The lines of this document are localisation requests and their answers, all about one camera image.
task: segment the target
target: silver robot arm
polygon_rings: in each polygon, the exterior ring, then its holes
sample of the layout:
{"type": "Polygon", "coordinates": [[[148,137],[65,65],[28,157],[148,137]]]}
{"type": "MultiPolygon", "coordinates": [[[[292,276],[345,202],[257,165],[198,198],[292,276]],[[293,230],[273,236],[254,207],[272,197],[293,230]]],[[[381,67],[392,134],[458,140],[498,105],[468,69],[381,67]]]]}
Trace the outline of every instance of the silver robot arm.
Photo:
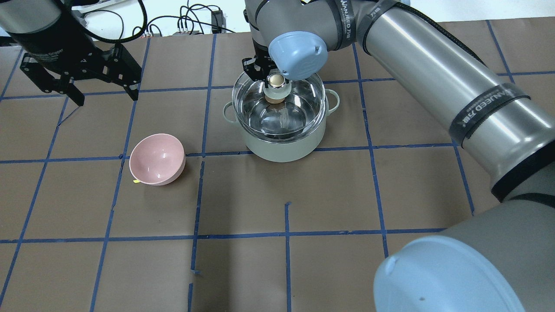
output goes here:
{"type": "Polygon", "coordinates": [[[304,79],[324,65],[327,51],[356,40],[491,177],[498,207],[445,230],[441,243],[418,240],[382,263],[374,287],[379,312],[553,308],[555,118],[397,0],[245,2],[256,51],[254,59],[244,60],[245,71],[253,72],[253,63],[262,59],[266,65],[251,78],[264,80],[265,71],[277,68],[288,79],[304,79]],[[454,265],[460,250],[466,251],[457,259],[474,260],[454,265]],[[419,260],[430,255],[433,263],[419,260]],[[472,275],[477,263],[482,269],[472,275]],[[430,266],[437,269],[427,270],[430,266]],[[448,295],[438,299],[446,288],[474,303],[461,305],[448,295]]]}

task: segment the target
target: white pot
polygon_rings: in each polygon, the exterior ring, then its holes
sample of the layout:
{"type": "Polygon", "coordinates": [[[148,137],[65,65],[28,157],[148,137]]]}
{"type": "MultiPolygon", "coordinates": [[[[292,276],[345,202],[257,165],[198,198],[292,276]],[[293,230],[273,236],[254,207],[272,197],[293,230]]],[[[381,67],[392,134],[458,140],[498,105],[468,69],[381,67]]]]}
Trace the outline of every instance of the white pot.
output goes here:
{"type": "Polygon", "coordinates": [[[339,107],[340,100],[337,92],[326,89],[326,93],[332,94],[337,99],[337,104],[332,109],[329,109],[328,100],[326,98],[326,114],[320,124],[311,134],[293,142],[274,143],[251,135],[243,129],[238,121],[233,121],[226,117],[225,112],[230,106],[233,105],[232,102],[229,102],[224,106],[224,119],[239,128],[246,146],[260,158],[277,163],[292,162],[293,160],[303,158],[304,156],[310,154],[318,146],[318,144],[320,144],[322,138],[324,137],[324,132],[326,131],[327,116],[331,115],[331,113],[335,112],[335,110],[339,107]]]}

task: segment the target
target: pot handle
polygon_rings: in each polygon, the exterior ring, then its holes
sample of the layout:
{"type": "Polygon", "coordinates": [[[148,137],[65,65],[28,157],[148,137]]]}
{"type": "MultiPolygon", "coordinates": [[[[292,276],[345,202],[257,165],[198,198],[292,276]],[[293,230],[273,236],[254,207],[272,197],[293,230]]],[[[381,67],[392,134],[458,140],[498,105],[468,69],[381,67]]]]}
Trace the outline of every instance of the pot handle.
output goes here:
{"type": "Polygon", "coordinates": [[[225,121],[227,121],[230,124],[237,124],[237,121],[232,121],[231,119],[229,119],[226,115],[225,115],[225,111],[228,110],[228,108],[233,105],[233,102],[228,102],[226,105],[224,105],[224,119],[225,121]]]}
{"type": "Polygon", "coordinates": [[[335,106],[333,108],[330,108],[327,110],[327,114],[326,116],[331,115],[331,113],[335,112],[335,110],[337,110],[337,108],[339,107],[339,103],[341,102],[339,100],[339,94],[331,89],[326,89],[326,93],[329,93],[331,95],[333,95],[335,97],[335,99],[337,100],[337,104],[335,104],[335,106]]]}

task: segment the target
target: pink bowl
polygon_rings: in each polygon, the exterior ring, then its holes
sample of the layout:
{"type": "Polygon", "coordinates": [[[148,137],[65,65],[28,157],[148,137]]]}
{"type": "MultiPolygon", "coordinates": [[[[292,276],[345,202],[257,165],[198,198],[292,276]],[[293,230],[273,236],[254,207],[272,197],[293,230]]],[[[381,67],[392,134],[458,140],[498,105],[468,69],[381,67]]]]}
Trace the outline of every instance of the pink bowl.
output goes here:
{"type": "Polygon", "coordinates": [[[183,145],[170,134],[158,133],[144,138],[129,157],[131,174],[144,184],[168,184],[177,179],[183,168],[183,145]]]}

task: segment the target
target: blue joint cap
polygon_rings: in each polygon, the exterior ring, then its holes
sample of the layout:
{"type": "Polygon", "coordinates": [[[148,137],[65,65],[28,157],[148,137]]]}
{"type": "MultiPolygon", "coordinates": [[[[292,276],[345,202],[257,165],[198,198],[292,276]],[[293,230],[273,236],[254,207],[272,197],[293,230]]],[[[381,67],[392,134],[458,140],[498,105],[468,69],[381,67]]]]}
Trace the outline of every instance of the blue joint cap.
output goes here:
{"type": "Polygon", "coordinates": [[[289,80],[302,80],[319,71],[327,61],[327,46],[309,32],[288,32],[274,38],[268,46],[270,57],[289,80]]]}

